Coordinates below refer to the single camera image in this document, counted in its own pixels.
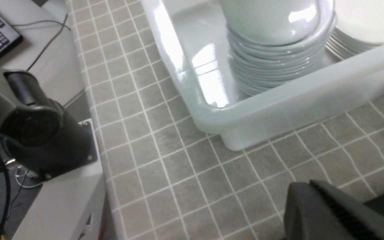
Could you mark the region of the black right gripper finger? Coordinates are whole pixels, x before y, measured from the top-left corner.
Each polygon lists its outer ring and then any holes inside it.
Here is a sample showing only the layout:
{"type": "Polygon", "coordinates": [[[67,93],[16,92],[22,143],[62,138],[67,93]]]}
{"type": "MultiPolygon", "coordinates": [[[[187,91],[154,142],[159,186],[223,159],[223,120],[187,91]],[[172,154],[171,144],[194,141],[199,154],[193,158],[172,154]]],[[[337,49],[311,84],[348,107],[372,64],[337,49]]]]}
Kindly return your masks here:
{"type": "Polygon", "coordinates": [[[384,240],[384,194],[360,202],[326,181],[289,184],[286,240],[384,240]]]}

